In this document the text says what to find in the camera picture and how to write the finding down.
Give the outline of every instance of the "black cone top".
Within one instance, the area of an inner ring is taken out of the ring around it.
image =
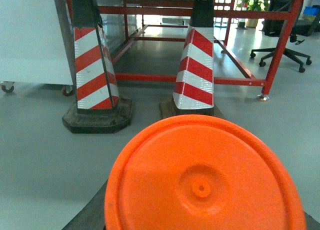
[[[214,27],[214,0],[194,0],[190,26],[198,28]]]
[[[72,24],[78,28],[94,28],[101,17],[97,0],[72,0]]]

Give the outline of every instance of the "green leaves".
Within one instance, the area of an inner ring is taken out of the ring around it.
[[[237,7],[241,8],[242,2],[247,4],[249,11],[267,11],[270,4],[270,0],[238,0]]]

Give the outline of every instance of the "red metal table frame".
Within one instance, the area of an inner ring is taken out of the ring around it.
[[[295,24],[296,17],[304,0],[292,0],[291,11],[289,12],[259,12],[259,11],[237,11],[233,10],[235,0],[231,3],[215,3],[219,6],[230,6],[230,10],[215,10],[214,15],[217,18],[228,18],[226,37],[224,40],[215,39],[214,43],[218,44],[223,51],[230,57],[237,66],[244,78],[234,77],[215,77],[214,83],[218,85],[238,85],[238,86],[256,86],[262,87],[262,95],[270,93],[273,81],[275,79],[278,66],[284,53],[292,27]],[[69,11],[71,11],[71,0],[67,0]],[[139,4],[140,6],[127,6],[128,4]],[[99,6],[101,14],[119,14],[124,15],[126,43],[112,59],[115,64],[120,57],[130,48],[135,41],[171,41],[184,42],[184,38],[164,38],[164,37],[144,37],[141,36],[147,27],[168,27],[164,25],[144,25],[136,34],[129,36],[127,15],[160,15],[160,16],[181,16],[190,17],[192,14],[192,2],[182,0],[123,0],[123,6]],[[227,47],[228,37],[232,18],[246,19],[270,19],[284,20],[282,31],[277,42],[276,50],[272,58],[269,70],[265,79],[256,78],[250,70],[235,56]],[[175,82],[176,75],[150,75],[134,73],[118,73],[117,80],[124,81],[152,81],[152,82]]]

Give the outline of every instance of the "gray floor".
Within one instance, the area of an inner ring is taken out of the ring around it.
[[[185,30],[158,29],[146,35],[184,35]],[[215,36],[224,34],[215,29]],[[260,31],[232,29],[230,46],[256,77],[262,53],[249,59],[251,48],[274,47],[277,38]],[[270,100],[256,100],[259,87],[215,86],[215,103],[225,118],[263,140],[281,159],[300,193],[304,210],[320,221],[320,52],[319,35],[288,47],[312,55],[305,73],[283,57]],[[115,66],[117,72],[176,74],[183,43],[138,42]],[[239,77],[227,56],[215,48],[216,76]],[[0,92],[0,228],[60,230],[95,195],[126,143],[160,119],[159,102],[170,98],[172,84],[119,82],[120,93],[134,100],[131,126],[116,134],[75,135],[61,117],[74,97],[61,86],[16,83],[12,94]]]

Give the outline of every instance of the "potted plant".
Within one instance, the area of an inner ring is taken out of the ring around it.
[[[270,0],[238,0],[240,2],[237,7],[247,5],[248,11],[267,11],[269,8]],[[255,28],[258,25],[258,19],[248,19],[246,27]]]

